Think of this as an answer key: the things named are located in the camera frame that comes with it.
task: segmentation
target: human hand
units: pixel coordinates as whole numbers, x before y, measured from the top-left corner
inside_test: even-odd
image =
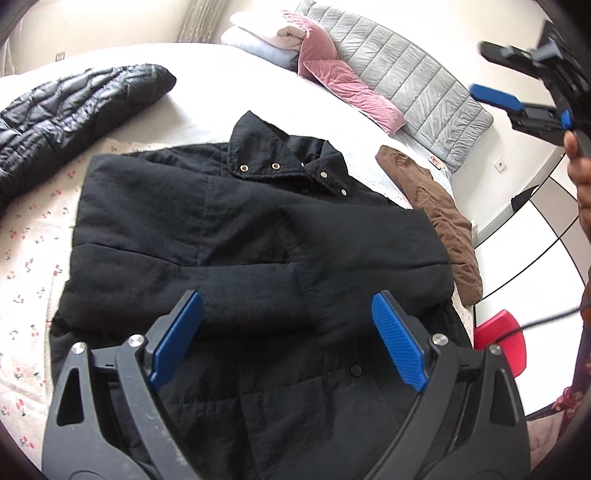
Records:
[[[570,159],[567,172],[577,187],[579,223],[591,242],[591,158],[578,156],[579,143],[572,132],[564,134],[564,149]]]

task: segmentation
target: electrical outlet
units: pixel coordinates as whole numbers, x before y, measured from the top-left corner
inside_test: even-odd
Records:
[[[501,173],[502,171],[504,171],[507,168],[507,165],[505,164],[505,162],[501,158],[499,158],[495,162],[495,168],[496,168],[497,172]]]

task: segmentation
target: red chair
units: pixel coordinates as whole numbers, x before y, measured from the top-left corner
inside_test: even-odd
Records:
[[[479,325],[474,330],[474,348],[484,350],[494,343],[504,333],[519,327],[519,323],[512,314],[506,310],[497,313],[493,318]],[[525,338],[523,332],[518,332],[499,342],[503,349],[513,377],[521,375],[527,366],[527,353],[525,351]]]

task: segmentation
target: metal snap button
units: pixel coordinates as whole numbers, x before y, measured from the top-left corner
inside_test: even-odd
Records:
[[[361,377],[361,373],[363,373],[361,365],[353,365],[351,367],[351,375],[353,375],[355,378]]]

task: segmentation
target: gray quilted headboard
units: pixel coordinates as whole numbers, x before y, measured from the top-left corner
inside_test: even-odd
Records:
[[[403,129],[454,172],[484,131],[492,115],[432,56],[393,31],[314,0],[297,12],[324,28],[346,61],[373,90],[404,113]]]

